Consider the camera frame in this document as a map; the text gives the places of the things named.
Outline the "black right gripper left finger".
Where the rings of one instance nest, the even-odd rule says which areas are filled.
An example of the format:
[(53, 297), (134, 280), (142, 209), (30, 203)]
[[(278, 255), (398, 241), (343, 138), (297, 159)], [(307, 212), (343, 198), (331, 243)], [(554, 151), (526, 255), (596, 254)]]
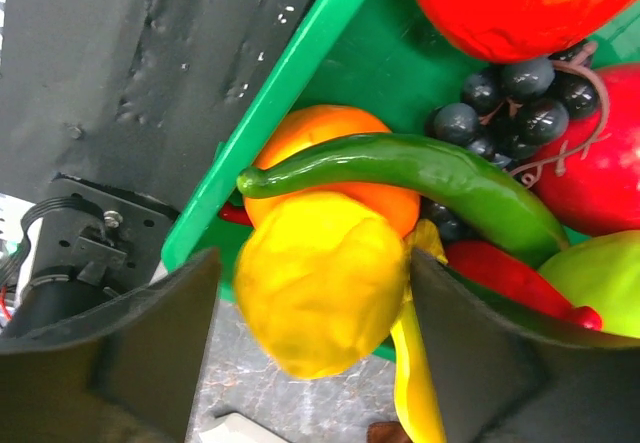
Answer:
[(33, 287), (1, 334), (2, 440), (184, 441), (220, 275), (210, 249), (115, 298)]

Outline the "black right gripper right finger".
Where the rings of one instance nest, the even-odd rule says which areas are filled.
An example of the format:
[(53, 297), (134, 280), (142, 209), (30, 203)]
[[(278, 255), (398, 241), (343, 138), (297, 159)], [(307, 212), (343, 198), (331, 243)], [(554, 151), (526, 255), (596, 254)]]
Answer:
[(418, 249), (410, 284), (448, 441), (638, 441), (638, 340), (529, 309)]

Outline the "green apple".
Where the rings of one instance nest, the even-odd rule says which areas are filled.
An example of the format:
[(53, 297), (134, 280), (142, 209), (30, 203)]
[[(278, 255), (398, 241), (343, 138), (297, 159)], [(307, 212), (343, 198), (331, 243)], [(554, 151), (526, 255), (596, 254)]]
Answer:
[(590, 238), (550, 258), (538, 272), (576, 307), (589, 306), (607, 333), (639, 336), (639, 232)]

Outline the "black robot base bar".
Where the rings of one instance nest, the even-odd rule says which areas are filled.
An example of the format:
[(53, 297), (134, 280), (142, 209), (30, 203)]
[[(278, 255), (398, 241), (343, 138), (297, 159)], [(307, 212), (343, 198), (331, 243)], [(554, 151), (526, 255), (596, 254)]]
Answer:
[(1, 190), (46, 215), (37, 265), (61, 268), (94, 217), (81, 206), (143, 203), (126, 217), (126, 261), (113, 294), (84, 283), (31, 291), (46, 314), (19, 312), (4, 346), (71, 343), (169, 328), (207, 327), (217, 254), (204, 251), (153, 281), (171, 224), (237, 125), (295, 22), (314, 0), (8, 0), (1, 50)]

